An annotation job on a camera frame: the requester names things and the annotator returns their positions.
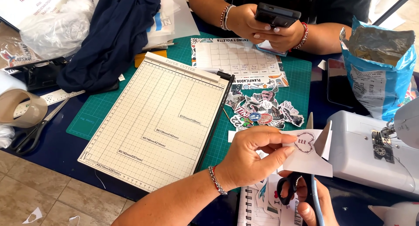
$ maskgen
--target hand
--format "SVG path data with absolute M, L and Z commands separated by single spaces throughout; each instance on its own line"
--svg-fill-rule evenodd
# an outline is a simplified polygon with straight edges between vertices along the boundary
M 265 125 L 237 132 L 214 175 L 224 191 L 253 185 L 272 174 L 294 151 L 294 147 L 282 147 L 281 143 L 296 140 L 296 136 L 281 134 L 277 128 Z M 269 155 L 260 159 L 256 150 Z
M 232 7 L 228 13 L 227 27 L 242 38 L 249 39 L 253 44 L 262 43 L 263 39 L 254 37 L 256 32 L 273 33 L 271 26 L 255 20 L 256 4 L 244 4 Z
M 272 32 L 260 32 L 254 35 L 257 39 L 268 40 L 273 49 L 285 52 L 297 46 L 304 36 L 304 26 L 299 20 L 288 28 L 275 27 Z
M 291 171 L 281 171 L 279 175 L 281 177 L 287 177 L 292 173 Z M 321 212 L 323 214 L 324 225 L 327 226 L 339 226 L 338 222 L 336 221 L 335 213 L 333 212 L 332 201 L 330 199 L 329 190 L 326 186 L 321 184 L 316 179 L 317 183 L 317 195 L 318 200 L 320 202 Z M 281 197 L 288 196 L 288 189 L 290 184 L 285 182 L 282 186 Z M 307 223 L 308 226 L 316 226 L 316 216 L 314 214 L 314 210 L 312 207 L 304 202 L 307 198 L 307 185 L 306 181 L 303 178 L 300 178 L 297 183 L 297 196 L 300 203 L 298 204 L 297 211 L 302 217 L 302 219 Z

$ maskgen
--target sewing machine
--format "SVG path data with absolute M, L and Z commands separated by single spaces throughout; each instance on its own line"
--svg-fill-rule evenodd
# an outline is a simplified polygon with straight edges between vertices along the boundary
M 347 111 L 329 117 L 333 176 L 402 195 L 419 195 L 419 99 L 386 122 Z

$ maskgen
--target pile of stickers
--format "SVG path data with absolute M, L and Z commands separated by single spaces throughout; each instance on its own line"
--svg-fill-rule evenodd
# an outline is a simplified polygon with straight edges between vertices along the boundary
M 301 127 L 304 123 L 303 116 L 298 114 L 289 101 L 278 104 L 275 99 L 277 92 L 278 86 L 249 97 L 243 95 L 240 90 L 232 89 L 226 101 L 226 105 L 231 106 L 235 113 L 230 122 L 238 129 L 254 126 L 256 123 L 283 129 L 285 122 Z

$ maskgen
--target person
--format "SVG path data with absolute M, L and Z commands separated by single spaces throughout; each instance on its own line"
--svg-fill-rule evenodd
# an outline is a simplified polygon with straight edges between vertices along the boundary
M 296 140 L 296 136 L 281 134 L 277 128 L 265 125 L 237 132 L 227 155 L 213 171 L 220 189 L 229 191 L 265 179 L 294 151 L 294 147 L 282 147 L 282 143 L 293 143 Z M 256 150 L 262 150 L 269 155 L 260 159 Z M 287 176 L 290 173 L 283 171 L 280 175 Z M 282 197 L 286 197 L 288 187 L 289 185 L 284 184 Z M 307 196 L 305 182 L 299 181 L 297 187 L 300 200 L 298 213 L 308 226 L 316 226 L 313 209 L 302 202 Z M 329 192 L 319 181 L 317 191 L 325 225 L 338 226 Z M 202 170 L 151 192 L 125 210 L 112 226 L 185 226 L 219 195 L 209 170 Z
M 288 28 L 273 28 L 255 20 L 257 4 L 260 2 L 299 11 L 301 18 Z M 340 31 L 345 27 L 347 37 L 351 35 L 353 16 L 368 22 L 370 2 L 371 0 L 189 0 L 192 11 L 202 20 L 232 30 L 254 44 L 268 40 L 280 52 L 297 48 L 319 55 L 341 52 Z M 229 8 L 227 20 L 226 13 L 223 13 L 226 8 Z M 226 27 L 223 27 L 223 20 L 226 20 Z

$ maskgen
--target green cutting mat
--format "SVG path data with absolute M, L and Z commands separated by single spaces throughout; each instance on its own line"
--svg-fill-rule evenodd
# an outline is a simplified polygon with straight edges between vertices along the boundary
M 218 38 L 217 36 L 206 33 L 201 33 L 200 36 L 191 37 Z M 175 39 L 174 42 L 178 44 L 169 47 L 167 50 L 167 57 L 186 65 L 191 65 L 191 37 Z M 304 116 L 304 120 L 306 121 L 308 96 L 310 93 L 311 62 L 293 57 L 282 57 L 282 63 L 290 86 L 280 88 L 279 92 L 276 93 L 275 98 L 279 103 L 282 103 L 285 100 L 290 101 L 294 108 Z M 67 133 L 90 140 L 135 71 L 136 68 L 132 66 L 124 73 L 125 80 L 119 83 L 118 90 L 90 96 L 67 128 Z M 253 93 L 261 93 L 262 89 L 242 90 L 242 92 L 245 95 L 252 96 Z M 229 117 L 234 115 L 231 107 L 225 106 L 225 110 Z M 284 131 L 303 129 L 305 126 L 306 124 L 304 123 L 303 127 L 298 128 L 290 123 L 286 123 Z M 235 127 L 230 123 L 223 112 L 213 134 L 207 154 L 203 160 L 202 169 L 207 168 L 209 165 L 220 163 L 227 154 L 230 146 L 227 142 L 228 130 L 235 130 Z

